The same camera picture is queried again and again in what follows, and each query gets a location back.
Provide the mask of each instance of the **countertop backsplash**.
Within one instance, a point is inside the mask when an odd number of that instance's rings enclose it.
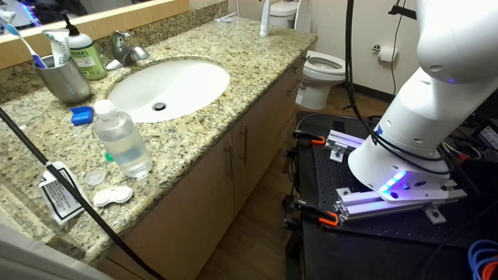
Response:
[[[164,21],[153,22],[130,32],[133,33],[133,43],[145,49],[169,38],[186,33],[187,30],[192,30],[195,27],[205,26],[217,18],[228,15],[228,12],[228,2],[222,2],[201,10],[192,10],[184,15],[167,18]],[[96,46],[102,54],[102,61],[108,64],[113,60],[111,38],[99,40],[96,41]],[[32,63],[0,71],[0,85],[0,105],[46,88]]]

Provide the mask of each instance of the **vanity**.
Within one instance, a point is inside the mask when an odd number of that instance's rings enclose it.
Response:
[[[142,181],[127,180],[108,164],[93,128],[74,128],[69,108],[47,89],[2,108],[26,125],[49,159],[72,169],[89,198],[111,186],[130,186],[135,198],[100,215],[158,273],[173,280],[195,279],[289,138],[306,54],[315,41],[293,30],[261,38],[259,22],[245,19],[211,22],[147,47],[150,60],[93,83],[89,105],[107,99],[133,72],[166,60],[206,60],[231,75],[228,91],[208,108],[139,127],[155,158],[152,175]],[[65,229],[51,222],[37,190],[43,167],[5,125],[0,133],[0,145],[9,147],[2,155],[4,189],[52,231],[52,248],[114,279],[152,279],[89,215]],[[105,184],[86,186],[85,176],[94,170],[107,170]]]

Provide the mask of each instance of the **granite countertop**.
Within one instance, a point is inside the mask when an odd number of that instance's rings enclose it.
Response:
[[[94,99],[88,105],[107,99],[113,86],[131,72],[164,60],[203,58],[229,72],[231,86],[215,103],[187,117],[139,127],[155,159],[153,172],[141,181],[127,180],[116,164],[108,164],[93,127],[72,127],[69,108],[47,89],[2,108],[51,161],[65,162],[77,175],[88,198],[111,186],[135,190],[128,204],[99,211],[125,237],[315,41],[317,36],[293,30],[273,30],[270,38],[261,38],[259,22],[245,19],[212,22],[149,47],[152,58],[139,68],[121,69],[91,83]],[[97,169],[108,172],[107,183],[89,187],[85,176]],[[111,240],[88,214],[65,228],[52,222],[38,190],[43,172],[44,167],[0,124],[0,192],[5,194],[0,209],[24,234],[96,265],[113,246]]]

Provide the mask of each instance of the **faucet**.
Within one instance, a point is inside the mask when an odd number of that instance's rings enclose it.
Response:
[[[107,66],[107,71],[117,71],[128,66],[136,66],[141,60],[149,60],[150,54],[142,47],[130,46],[131,33],[128,32],[114,32],[111,36],[114,60]]]

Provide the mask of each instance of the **toothbrush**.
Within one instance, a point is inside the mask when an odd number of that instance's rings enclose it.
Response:
[[[9,30],[12,35],[18,36],[26,44],[26,47],[29,49],[37,68],[47,69],[44,60],[38,54],[35,54],[32,46],[23,38],[23,35],[18,32],[18,29],[15,26],[7,24],[5,30]]]

